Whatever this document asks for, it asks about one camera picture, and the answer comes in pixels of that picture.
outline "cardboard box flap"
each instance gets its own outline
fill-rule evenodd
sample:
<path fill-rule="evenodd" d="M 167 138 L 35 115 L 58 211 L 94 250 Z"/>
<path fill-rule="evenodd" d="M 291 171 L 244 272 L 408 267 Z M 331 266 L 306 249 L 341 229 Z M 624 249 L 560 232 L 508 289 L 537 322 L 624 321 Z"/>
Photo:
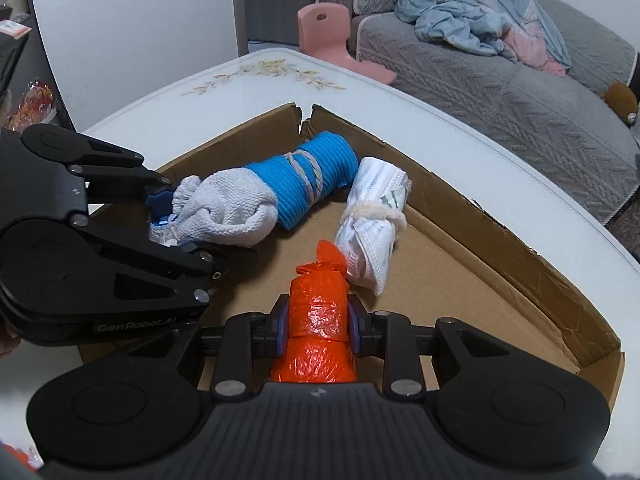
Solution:
<path fill-rule="evenodd" d="M 359 158 L 375 156 L 405 170 L 412 180 L 408 204 L 503 276 L 561 331 L 580 366 L 619 350 L 620 340 L 591 302 L 548 261 L 476 207 L 436 174 L 386 142 L 315 105 L 302 134 L 342 135 Z"/>
<path fill-rule="evenodd" d="M 607 399 L 609 409 L 613 410 L 624 368 L 625 354 L 618 350 L 580 370 L 578 377 L 582 377 L 599 389 Z"/>

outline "plastic wrap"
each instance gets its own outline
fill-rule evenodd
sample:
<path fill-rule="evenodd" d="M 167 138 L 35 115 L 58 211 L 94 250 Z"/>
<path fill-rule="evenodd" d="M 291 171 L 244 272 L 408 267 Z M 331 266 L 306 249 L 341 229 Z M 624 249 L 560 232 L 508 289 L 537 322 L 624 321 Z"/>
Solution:
<path fill-rule="evenodd" d="M 316 261 L 296 268 L 289 297 L 289 340 L 271 378 L 294 383 L 356 380 L 348 334 L 347 265 L 342 253 L 320 240 Z"/>

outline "white knit glove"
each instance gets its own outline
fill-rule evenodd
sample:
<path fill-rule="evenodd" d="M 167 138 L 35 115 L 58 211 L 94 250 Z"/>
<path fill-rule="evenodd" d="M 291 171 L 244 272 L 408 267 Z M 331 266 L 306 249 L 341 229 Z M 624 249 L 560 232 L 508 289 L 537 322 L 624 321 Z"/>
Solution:
<path fill-rule="evenodd" d="M 149 239 L 168 246 L 204 240 L 251 247 L 276 225 L 277 206 L 275 193 L 247 168 L 219 171 L 203 181 L 188 176 L 175 190 L 168 223 L 151 224 Z"/>
<path fill-rule="evenodd" d="M 406 229 L 402 209 L 410 189 L 404 171 L 366 156 L 347 198 L 335 245 L 347 260 L 347 279 L 376 296 L 385 288 L 394 242 Z"/>

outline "pink plastic stool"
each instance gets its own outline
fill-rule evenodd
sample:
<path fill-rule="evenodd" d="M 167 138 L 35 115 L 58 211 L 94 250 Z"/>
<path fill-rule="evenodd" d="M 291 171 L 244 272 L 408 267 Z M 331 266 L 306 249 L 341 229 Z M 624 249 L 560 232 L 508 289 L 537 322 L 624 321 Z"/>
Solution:
<path fill-rule="evenodd" d="M 358 61 L 347 52 L 351 23 L 349 9 L 344 5 L 319 3 L 298 11 L 300 52 L 333 63 L 386 85 L 397 74 L 372 61 Z"/>

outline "cardboard box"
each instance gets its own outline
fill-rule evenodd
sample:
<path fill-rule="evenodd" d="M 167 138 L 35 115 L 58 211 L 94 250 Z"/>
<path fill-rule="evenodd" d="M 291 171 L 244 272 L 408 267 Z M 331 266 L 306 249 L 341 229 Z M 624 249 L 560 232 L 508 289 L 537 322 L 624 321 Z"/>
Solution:
<path fill-rule="evenodd" d="M 216 137 L 160 169 L 178 183 L 292 152 L 322 131 L 342 135 L 358 158 L 375 156 L 405 170 L 413 187 L 405 214 L 410 227 L 396 243 L 384 293 L 351 287 L 370 310 L 391 310 L 414 324 L 433 325 L 457 317 L 504 341 L 577 373 L 593 383 L 613 406 L 622 378 L 620 340 L 585 296 L 544 258 L 506 227 L 469 202 L 435 174 L 372 134 L 322 107 L 302 122 L 295 104 L 283 105 Z M 318 240 L 333 240 L 344 210 L 345 192 L 317 204 L 292 232 L 277 226 L 258 246 L 250 276 L 225 283 L 202 317 L 222 324 L 241 312 L 268 312 L 289 291 L 295 267 L 315 259 Z M 97 218 L 126 223 L 146 235 L 146 210 L 139 205 L 102 208 Z M 85 346 L 88 360 L 111 344 Z M 423 358 L 429 388 L 437 388 L 430 359 Z M 203 383 L 208 380 L 205 374 Z M 382 361 L 358 361 L 359 380 L 378 382 Z"/>

